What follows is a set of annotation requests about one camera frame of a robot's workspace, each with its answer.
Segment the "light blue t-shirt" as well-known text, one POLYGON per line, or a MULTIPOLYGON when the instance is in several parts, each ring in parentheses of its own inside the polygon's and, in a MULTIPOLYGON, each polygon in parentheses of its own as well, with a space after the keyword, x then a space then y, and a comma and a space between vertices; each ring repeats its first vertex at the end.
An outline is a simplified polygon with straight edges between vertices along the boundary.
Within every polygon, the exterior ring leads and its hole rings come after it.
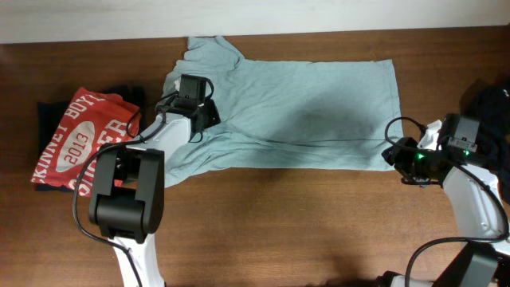
POLYGON ((220 123, 167 161, 165 184, 231 167, 387 171, 402 137, 392 61, 252 61, 223 37, 192 37, 168 73, 208 78, 220 123))

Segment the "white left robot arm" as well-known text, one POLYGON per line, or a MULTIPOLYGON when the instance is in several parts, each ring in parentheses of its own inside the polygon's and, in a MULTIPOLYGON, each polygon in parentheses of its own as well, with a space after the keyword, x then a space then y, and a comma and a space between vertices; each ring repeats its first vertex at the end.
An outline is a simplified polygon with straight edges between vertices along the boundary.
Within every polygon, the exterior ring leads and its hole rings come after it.
POLYGON ((220 121, 210 98, 170 98, 157 107, 155 122, 133 140, 100 149, 88 217, 114 249, 124 285, 166 284, 155 247, 164 212, 165 163, 220 121))

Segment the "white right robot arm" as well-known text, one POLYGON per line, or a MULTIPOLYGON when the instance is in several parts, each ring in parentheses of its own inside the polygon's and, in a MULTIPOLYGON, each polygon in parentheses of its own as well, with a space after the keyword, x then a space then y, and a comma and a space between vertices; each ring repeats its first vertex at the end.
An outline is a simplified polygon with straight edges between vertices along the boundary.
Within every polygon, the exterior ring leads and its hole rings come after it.
POLYGON ((497 175, 485 164, 477 139, 424 135, 390 140, 382 156, 409 185, 438 185, 449 199, 459 235, 434 239, 411 256, 403 274, 386 272, 380 286, 507 286, 509 284, 509 217, 497 175), (430 247, 461 242, 459 254, 433 281, 411 277, 418 256, 430 247))

